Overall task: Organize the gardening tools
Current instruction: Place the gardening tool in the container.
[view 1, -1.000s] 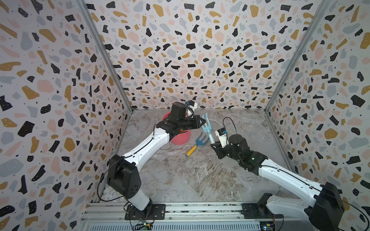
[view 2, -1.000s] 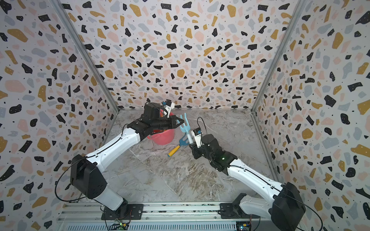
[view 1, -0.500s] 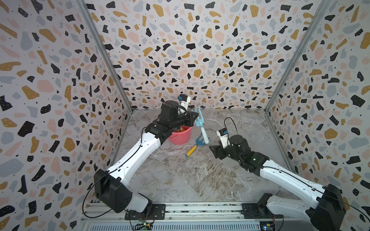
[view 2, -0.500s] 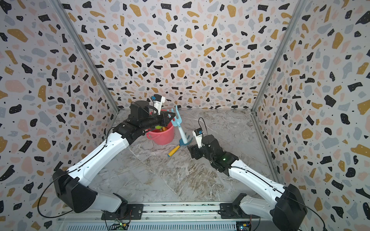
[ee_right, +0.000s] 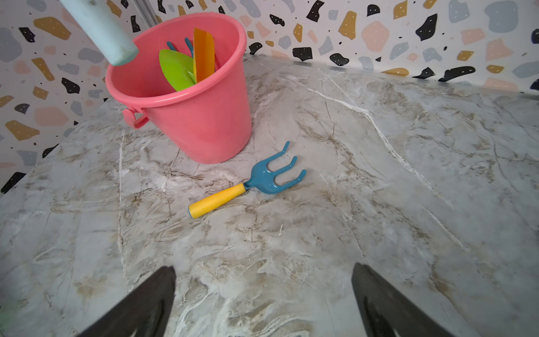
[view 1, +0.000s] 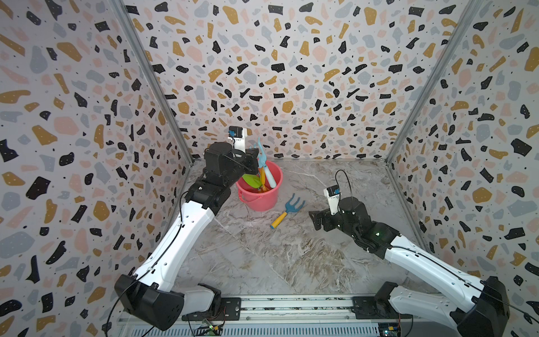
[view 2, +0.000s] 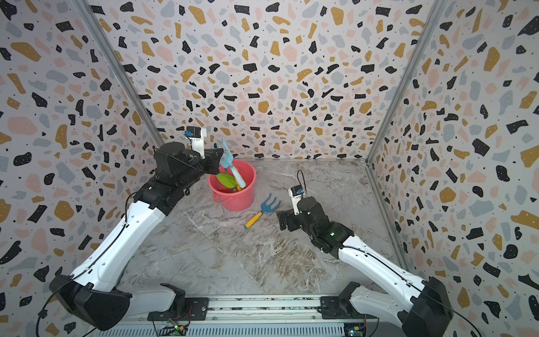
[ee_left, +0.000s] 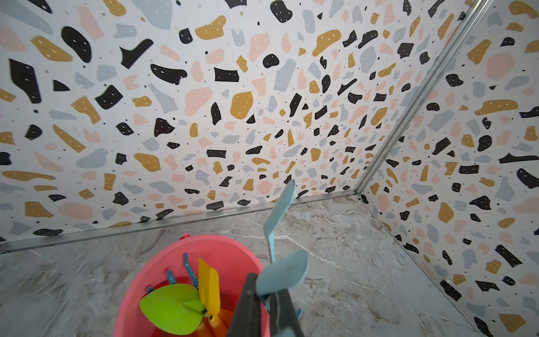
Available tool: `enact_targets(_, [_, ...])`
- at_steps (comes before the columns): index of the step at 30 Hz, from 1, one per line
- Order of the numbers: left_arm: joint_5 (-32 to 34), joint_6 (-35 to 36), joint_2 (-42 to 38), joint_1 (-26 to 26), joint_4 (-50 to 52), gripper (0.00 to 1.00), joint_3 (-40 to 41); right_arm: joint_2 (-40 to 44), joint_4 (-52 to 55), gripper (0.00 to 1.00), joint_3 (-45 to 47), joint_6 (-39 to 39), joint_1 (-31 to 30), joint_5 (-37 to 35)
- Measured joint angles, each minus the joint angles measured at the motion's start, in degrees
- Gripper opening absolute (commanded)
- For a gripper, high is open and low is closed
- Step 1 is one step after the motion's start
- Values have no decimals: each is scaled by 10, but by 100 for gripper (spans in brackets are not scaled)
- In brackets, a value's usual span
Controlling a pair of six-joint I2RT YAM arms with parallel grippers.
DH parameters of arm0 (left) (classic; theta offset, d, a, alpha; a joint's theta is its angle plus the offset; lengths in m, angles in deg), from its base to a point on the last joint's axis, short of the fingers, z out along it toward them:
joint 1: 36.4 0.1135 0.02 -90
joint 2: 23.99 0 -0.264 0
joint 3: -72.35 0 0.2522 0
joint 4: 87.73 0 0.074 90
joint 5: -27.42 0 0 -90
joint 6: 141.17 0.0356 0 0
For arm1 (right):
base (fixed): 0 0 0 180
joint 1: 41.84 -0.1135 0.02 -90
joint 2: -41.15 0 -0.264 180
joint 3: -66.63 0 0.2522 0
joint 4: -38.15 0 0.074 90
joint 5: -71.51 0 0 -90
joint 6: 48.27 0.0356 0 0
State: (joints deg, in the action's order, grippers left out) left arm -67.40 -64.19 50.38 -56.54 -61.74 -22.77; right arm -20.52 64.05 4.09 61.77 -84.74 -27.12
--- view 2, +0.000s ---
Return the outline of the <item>light blue fork white handle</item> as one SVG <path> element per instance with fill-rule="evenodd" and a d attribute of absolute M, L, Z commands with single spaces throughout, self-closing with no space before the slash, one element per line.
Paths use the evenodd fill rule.
<path fill-rule="evenodd" d="M 225 169 L 226 172 L 230 172 L 234 176 L 234 179 L 241 189 L 245 188 L 246 182 L 239 173 L 238 169 L 234 166 L 234 156 L 227 146 L 225 138 L 222 139 L 218 147 L 222 148 L 224 151 L 223 156 L 220 159 L 220 165 Z"/>

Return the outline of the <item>green trowel orange handle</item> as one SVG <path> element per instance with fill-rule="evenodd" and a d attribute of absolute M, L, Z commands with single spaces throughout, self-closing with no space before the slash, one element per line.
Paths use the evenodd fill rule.
<path fill-rule="evenodd" d="M 225 188 L 232 190 L 233 192 L 241 191 L 241 187 L 233 175 L 226 173 L 219 173 L 216 176 L 218 182 Z"/>

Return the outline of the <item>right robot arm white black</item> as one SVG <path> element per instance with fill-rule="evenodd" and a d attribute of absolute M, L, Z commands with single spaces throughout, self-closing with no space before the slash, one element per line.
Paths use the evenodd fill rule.
<path fill-rule="evenodd" d="M 351 282 L 341 293 L 347 314 L 369 314 L 392 323 L 406 336 L 443 336 L 453 319 L 446 287 L 434 277 L 423 279 L 370 248 L 350 228 L 332 221 L 313 197 L 278 211 L 281 230 L 302 230 L 326 254 L 354 267 L 382 292 Z"/>

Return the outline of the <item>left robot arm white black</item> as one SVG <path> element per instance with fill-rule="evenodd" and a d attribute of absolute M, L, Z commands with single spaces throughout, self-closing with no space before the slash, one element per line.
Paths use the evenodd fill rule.
<path fill-rule="evenodd" d="M 185 291 L 171 284 L 133 293 L 117 288 L 133 254 L 189 189 L 206 174 L 220 172 L 222 148 L 191 150 L 178 142 L 155 150 L 154 176 L 133 195 L 126 213 L 105 241 L 71 275 L 57 275 L 50 290 L 68 313 L 100 331 L 126 317 L 181 318 Z"/>

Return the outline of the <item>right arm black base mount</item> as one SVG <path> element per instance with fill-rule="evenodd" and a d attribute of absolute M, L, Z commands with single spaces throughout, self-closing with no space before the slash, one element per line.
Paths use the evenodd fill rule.
<path fill-rule="evenodd" d="M 338 296 L 322 296 L 317 308 L 324 320 L 360 319 L 364 315 L 352 305 L 352 293 L 360 287 L 360 283 L 350 282 Z"/>

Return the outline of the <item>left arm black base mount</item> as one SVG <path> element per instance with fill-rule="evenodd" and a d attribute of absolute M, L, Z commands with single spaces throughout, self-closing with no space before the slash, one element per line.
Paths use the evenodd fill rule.
<path fill-rule="evenodd" d="M 166 289 L 166 293 L 172 292 L 171 303 L 164 309 L 150 311 L 147 315 L 148 321 L 165 322 L 169 319 L 174 321 L 204 321 L 209 309 L 209 298 L 207 297 L 187 297 L 185 290 L 170 283 L 161 283 L 161 287 Z"/>

